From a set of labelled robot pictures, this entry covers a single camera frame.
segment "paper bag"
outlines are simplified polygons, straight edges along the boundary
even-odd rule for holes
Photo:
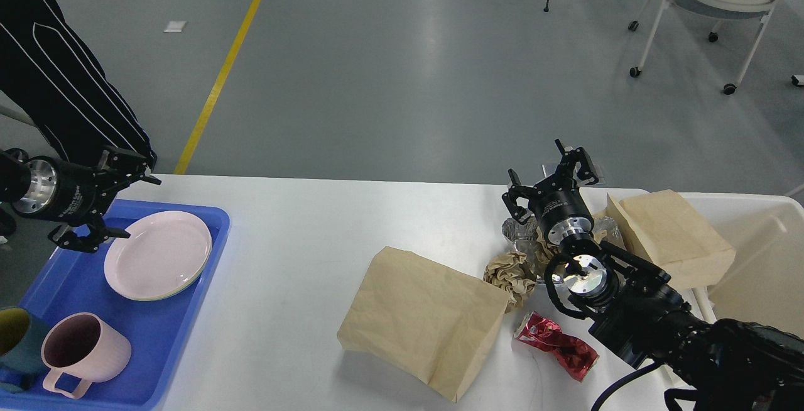
[[[715,285],[734,261],[732,245],[675,191],[620,202],[609,196],[606,212],[617,221],[626,248],[667,271],[676,290]]]
[[[457,402],[497,337],[508,296],[476,277],[385,247],[371,260],[338,340],[344,350],[378,356]]]

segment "person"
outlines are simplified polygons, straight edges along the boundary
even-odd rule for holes
[[[56,0],[0,0],[0,90],[67,162],[96,167],[112,145],[156,164],[137,116]]]

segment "table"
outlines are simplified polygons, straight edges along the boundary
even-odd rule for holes
[[[542,288],[526,310],[560,322],[600,353],[583,383],[552,356],[511,339],[525,310],[508,314],[479,376],[452,403],[370,354],[345,352],[335,333],[374,254],[414,251],[482,276],[506,242],[502,185],[159,176],[123,199],[220,207],[232,219],[220,259],[164,409],[591,408],[632,369],[586,333],[590,322],[554,310]],[[594,212],[605,189],[582,193]],[[618,199],[641,190],[609,190]],[[665,409],[661,371],[621,389],[604,409]]]

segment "teal mug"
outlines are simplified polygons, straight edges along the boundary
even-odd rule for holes
[[[22,307],[0,309],[0,388],[21,393],[48,368],[42,362],[42,342],[51,326]]]

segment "white plate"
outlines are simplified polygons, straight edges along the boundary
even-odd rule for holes
[[[163,211],[126,228],[106,253],[109,286],[127,299],[166,299],[193,283],[207,264],[212,235],[195,214]]]

